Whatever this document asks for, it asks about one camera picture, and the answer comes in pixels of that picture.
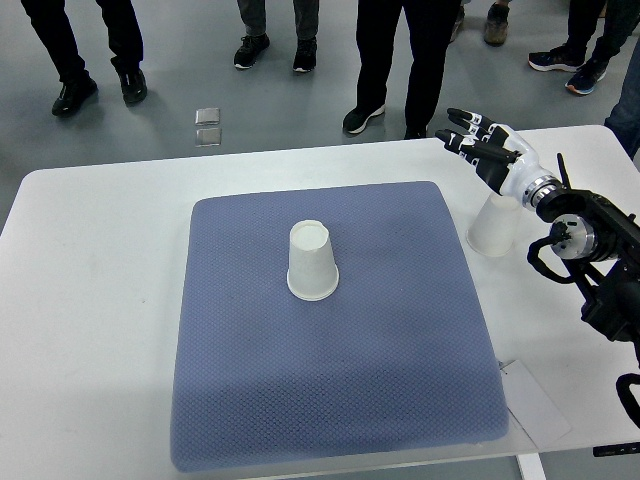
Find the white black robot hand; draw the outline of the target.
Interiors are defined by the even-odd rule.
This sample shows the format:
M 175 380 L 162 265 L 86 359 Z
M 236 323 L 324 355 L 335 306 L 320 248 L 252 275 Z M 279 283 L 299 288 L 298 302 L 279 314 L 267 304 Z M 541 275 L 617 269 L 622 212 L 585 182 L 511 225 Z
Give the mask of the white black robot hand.
M 545 195 L 561 188 L 556 176 L 541 166 L 538 153 L 508 125 L 457 108 L 449 108 L 447 115 L 463 131 L 442 129 L 436 137 L 496 194 L 533 210 Z

